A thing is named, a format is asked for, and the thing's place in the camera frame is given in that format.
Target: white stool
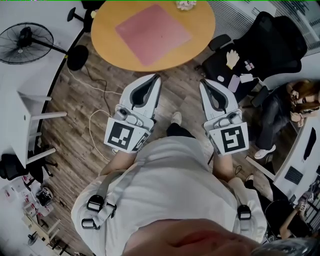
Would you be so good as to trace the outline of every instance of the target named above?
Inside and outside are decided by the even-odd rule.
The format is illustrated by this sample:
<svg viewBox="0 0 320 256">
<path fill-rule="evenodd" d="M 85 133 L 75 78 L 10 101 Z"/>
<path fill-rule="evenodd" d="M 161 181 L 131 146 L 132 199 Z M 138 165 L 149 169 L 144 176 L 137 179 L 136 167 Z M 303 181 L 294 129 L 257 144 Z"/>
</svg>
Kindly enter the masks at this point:
<svg viewBox="0 0 320 256">
<path fill-rule="evenodd" d="M 34 102 L 51 101 L 52 98 L 47 96 L 24 95 L 15 90 L 10 91 L 5 98 L 6 137 L 22 166 L 26 168 L 27 164 L 56 152 L 56 149 L 52 148 L 28 158 L 29 140 L 42 134 L 41 132 L 30 134 L 32 121 L 65 117 L 67 112 L 32 115 L 22 98 L 27 98 Z"/>
</svg>

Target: woman with long hair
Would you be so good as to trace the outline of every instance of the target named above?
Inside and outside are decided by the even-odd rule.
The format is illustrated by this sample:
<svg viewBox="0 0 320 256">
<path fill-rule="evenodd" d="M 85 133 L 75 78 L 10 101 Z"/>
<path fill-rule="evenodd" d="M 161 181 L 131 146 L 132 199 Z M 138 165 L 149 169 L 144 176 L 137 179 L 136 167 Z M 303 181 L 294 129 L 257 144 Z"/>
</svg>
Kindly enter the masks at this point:
<svg viewBox="0 0 320 256">
<path fill-rule="evenodd" d="M 307 117 L 317 116 L 320 108 L 320 81 L 301 80 L 280 86 L 262 105 L 261 132 L 256 140 L 262 159 L 276 150 L 277 133 L 290 121 L 302 127 Z"/>
</svg>

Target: white cable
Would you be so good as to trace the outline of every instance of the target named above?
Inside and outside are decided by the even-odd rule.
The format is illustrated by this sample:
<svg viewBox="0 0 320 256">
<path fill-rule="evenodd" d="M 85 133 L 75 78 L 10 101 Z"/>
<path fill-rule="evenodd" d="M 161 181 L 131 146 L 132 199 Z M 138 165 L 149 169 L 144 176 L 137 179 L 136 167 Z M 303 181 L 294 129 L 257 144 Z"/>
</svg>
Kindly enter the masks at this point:
<svg viewBox="0 0 320 256">
<path fill-rule="evenodd" d="M 103 92 L 103 93 L 106 93 L 106 94 L 109 94 L 109 93 L 110 93 L 110 94 L 116 94 L 116 95 L 121 95 L 121 94 L 122 94 L 122 93 L 118 93 L 118 92 L 115 92 L 115 91 L 110 91 L 110 90 L 106 90 L 106 91 L 105 91 L 105 90 L 102 90 L 102 89 L 100 89 L 100 88 L 93 87 L 92 85 L 90 85 L 90 84 L 88 84 L 88 83 L 86 83 L 86 82 L 83 82 L 83 81 L 77 79 L 77 78 L 74 76 L 74 74 L 71 73 L 71 71 L 70 71 L 69 68 L 68 68 L 68 71 L 69 71 L 70 75 L 73 77 L 74 80 L 78 81 L 79 83 L 83 84 L 84 86 L 89 86 L 89 87 L 91 87 L 92 89 L 99 90 L 99 91 L 101 91 L 101 92 Z"/>
<path fill-rule="evenodd" d="M 108 162 L 110 162 L 110 160 L 106 159 L 105 156 L 99 151 L 99 149 L 97 148 L 97 146 L 96 146 L 96 144 L 95 144 L 94 138 L 92 137 L 92 134 L 91 134 L 91 117 L 92 117 L 95 113 L 98 113 L 99 111 L 105 112 L 105 113 L 110 117 L 110 114 L 109 114 L 107 111 L 103 110 L 103 109 L 98 109 L 97 111 L 93 112 L 93 113 L 90 115 L 90 117 L 89 117 L 89 133 L 90 133 L 90 137 L 91 137 L 91 140 L 92 140 L 92 142 L 93 142 L 93 145 L 94 145 L 96 151 L 98 151 L 99 154 L 100 154 L 105 160 L 107 160 Z"/>
</svg>

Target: white sneaker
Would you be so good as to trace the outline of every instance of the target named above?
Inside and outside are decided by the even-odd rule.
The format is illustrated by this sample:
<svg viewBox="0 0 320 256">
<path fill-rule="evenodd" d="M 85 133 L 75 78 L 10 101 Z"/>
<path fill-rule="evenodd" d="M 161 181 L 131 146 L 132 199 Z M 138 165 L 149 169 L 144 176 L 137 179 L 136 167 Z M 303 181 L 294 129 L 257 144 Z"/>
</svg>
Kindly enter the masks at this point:
<svg viewBox="0 0 320 256">
<path fill-rule="evenodd" d="M 273 147 L 270 150 L 265 150 L 265 149 L 260 149 L 254 154 L 255 159 L 262 159 L 264 158 L 267 154 L 273 152 L 276 150 L 276 145 L 273 145 Z"/>
<path fill-rule="evenodd" d="M 179 111 L 174 112 L 171 118 L 171 124 L 176 123 L 181 126 L 182 123 L 182 115 Z"/>
</svg>

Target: chair armrest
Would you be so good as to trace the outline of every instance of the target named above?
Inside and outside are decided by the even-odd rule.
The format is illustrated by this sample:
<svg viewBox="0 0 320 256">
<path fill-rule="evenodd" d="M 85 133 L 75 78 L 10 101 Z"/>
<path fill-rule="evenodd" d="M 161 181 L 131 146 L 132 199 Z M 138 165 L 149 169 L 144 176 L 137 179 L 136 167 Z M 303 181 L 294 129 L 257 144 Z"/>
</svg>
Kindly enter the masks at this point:
<svg viewBox="0 0 320 256">
<path fill-rule="evenodd" d="M 268 95 L 268 88 L 266 86 L 263 86 L 261 90 L 258 92 L 258 94 L 251 100 L 251 104 L 255 108 L 259 107 L 265 101 Z"/>
<path fill-rule="evenodd" d="M 211 51 L 214 52 L 218 50 L 221 46 L 225 45 L 226 43 L 229 43 L 230 41 L 231 41 L 230 36 L 228 36 L 227 34 L 222 34 L 212 39 L 208 46 L 211 49 Z"/>
</svg>

